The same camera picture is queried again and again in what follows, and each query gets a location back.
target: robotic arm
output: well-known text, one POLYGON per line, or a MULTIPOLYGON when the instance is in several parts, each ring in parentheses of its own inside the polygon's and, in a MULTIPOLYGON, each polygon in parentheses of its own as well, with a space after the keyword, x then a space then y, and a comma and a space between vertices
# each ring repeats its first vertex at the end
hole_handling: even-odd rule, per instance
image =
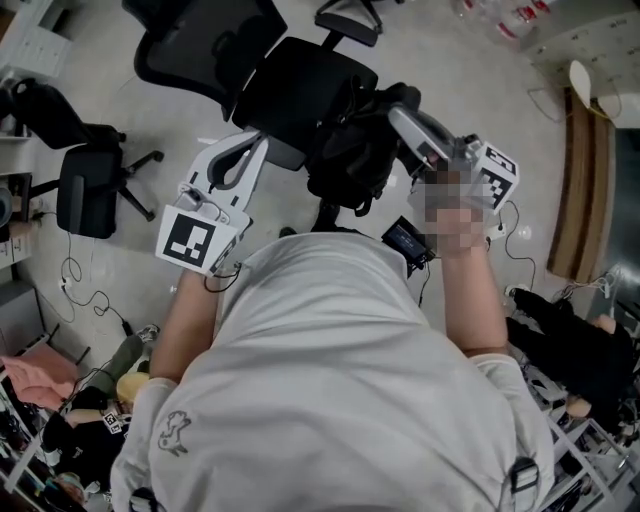
POLYGON ((264 165, 269 141, 256 131, 226 137, 202 151, 178 199, 162 216, 156 256, 212 276, 253 221, 244 212, 264 165), (227 174, 236 169, 230 182, 227 174))
MULTIPOLYGON (((415 165, 408 169, 413 177, 409 203, 415 209, 424 209, 421 185, 428 183, 427 173, 448 170, 455 158, 462 158, 478 177, 494 213, 517 186, 518 165, 477 136, 456 138, 434 118, 401 105, 392 107, 388 118, 413 154, 415 165)), ((264 134, 246 131, 200 152, 178 186, 178 198, 164 209, 156 256, 206 276, 215 274, 253 223, 244 210, 268 149, 264 134), (227 180, 232 170, 237 172, 227 180)))
POLYGON ((433 117, 424 112, 409 111, 401 105, 391 108, 389 122, 420 163, 408 169, 414 180, 409 203, 415 209, 424 209, 424 193, 419 190, 420 185, 428 182, 426 173, 447 171, 455 158, 462 159, 477 178, 484 202, 494 214, 500 211, 520 182, 518 164, 488 142, 482 143, 477 135, 455 137, 433 117))

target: chair armrest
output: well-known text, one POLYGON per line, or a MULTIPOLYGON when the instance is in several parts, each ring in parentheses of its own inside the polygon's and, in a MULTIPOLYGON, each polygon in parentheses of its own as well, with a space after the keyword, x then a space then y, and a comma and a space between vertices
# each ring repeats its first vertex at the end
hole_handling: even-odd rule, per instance
POLYGON ((82 208, 84 205, 84 176, 76 175, 71 182, 71 209, 69 212, 69 233, 80 234, 82 208))
POLYGON ((350 18, 333 13, 325 13, 316 16, 316 25, 330 30, 329 37, 337 35, 340 39, 348 37, 365 46, 374 47, 378 42, 378 34, 369 27, 350 18))

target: chair backrest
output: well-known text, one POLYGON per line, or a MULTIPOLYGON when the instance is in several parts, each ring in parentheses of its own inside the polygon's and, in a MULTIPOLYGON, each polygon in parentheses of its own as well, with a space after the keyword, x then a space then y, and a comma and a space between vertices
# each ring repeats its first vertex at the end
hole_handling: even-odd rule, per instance
POLYGON ((228 120, 256 67, 286 30, 271 0, 191 0, 162 37, 145 34, 135 70, 147 82, 211 98, 228 120))
POLYGON ((167 33, 189 2, 190 0, 122 0, 122 7, 142 23, 155 39, 159 39, 167 33))
POLYGON ((52 149, 94 142, 73 107, 50 85, 23 80, 13 86, 11 103, 13 116, 52 149))

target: gray floor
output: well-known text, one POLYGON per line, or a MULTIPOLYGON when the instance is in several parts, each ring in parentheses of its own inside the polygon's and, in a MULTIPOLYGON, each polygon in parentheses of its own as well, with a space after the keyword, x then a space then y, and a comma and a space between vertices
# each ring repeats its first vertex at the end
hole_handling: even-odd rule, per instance
MULTIPOLYGON (((321 42, 326 32, 313 25, 313 12, 322 0, 277 0, 290 27, 290 35, 321 42)), ((448 2, 419 0, 398 6, 377 4, 386 32, 376 48, 345 41, 339 51, 373 68, 382 86, 403 81, 423 94, 422 109, 437 117, 456 134, 477 132, 521 165, 522 179, 513 199, 521 213, 521 224, 529 226, 532 238, 514 235, 511 250, 529 255, 538 264, 536 290, 550 296, 562 280, 545 271, 546 259, 558 210, 564 162, 564 126, 546 119, 526 94, 541 85, 528 62, 507 48, 487 41, 457 19, 448 2)), ((204 148, 199 139, 219 139, 237 131, 224 123, 213 101, 185 91, 141 82, 133 71, 133 56, 142 37, 142 27, 125 13, 119 0, 95 0, 77 11, 68 27, 74 44, 56 85, 87 122, 106 123, 129 134, 127 158, 136 159, 150 149, 166 153, 162 164, 143 169, 132 185, 145 204, 172 202, 195 155, 204 148)), ((63 152, 42 146, 35 159, 35 180, 58 175, 63 152)), ((399 215, 413 218, 406 203, 409 181, 401 167, 395 180, 371 213, 355 219, 343 212, 339 224, 379 236, 399 215)), ((44 196, 55 208, 55 192, 44 196)), ((261 176, 249 207, 255 225, 234 256, 241 258, 277 238, 280 227, 299 231, 310 228, 318 199, 306 190, 305 172, 292 173, 271 167, 261 176)), ((506 206, 508 229, 515 214, 506 206)), ((147 224, 132 207, 118 207, 118 231, 109 240, 72 237, 72 254, 80 262, 83 280, 71 293, 88 300, 95 290, 105 291, 111 304, 134 326, 162 324, 171 300, 170 288, 180 270, 153 256, 159 220, 147 224)), ((47 320, 56 313, 72 318, 69 303, 58 289, 60 264, 67 254, 67 235, 55 226, 52 216, 34 234, 34 256, 21 270, 36 283, 42 295, 47 320)), ((512 261, 504 252, 504 239, 491 248, 491 260, 500 286, 528 283, 531 266, 512 261)), ((432 324, 444 324, 440 265, 431 265, 423 309, 432 324)), ((425 273, 410 282, 417 296, 425 273)), ((95 304, 103 305, 99 299, 95 304)), ((91 307, 77 308, 75 321, 63 322, 61 338, 73 354, 92 347, 90 365, 108 359, 122 339, 118 318, 103 318, 91 307)))

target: small screen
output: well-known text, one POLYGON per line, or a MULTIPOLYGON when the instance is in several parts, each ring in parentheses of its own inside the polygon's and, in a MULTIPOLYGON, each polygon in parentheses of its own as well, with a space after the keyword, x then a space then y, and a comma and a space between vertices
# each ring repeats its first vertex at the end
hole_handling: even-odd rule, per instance
POLYGON ((416 240, 411 233, 409 233, 402 226, 396 226, 393 228, 387 236, 390 240, 393 240, 398 244, 398 248, 404 251, 405 254, 412 260, 420 258, 427 249, 418 240, 416 240))

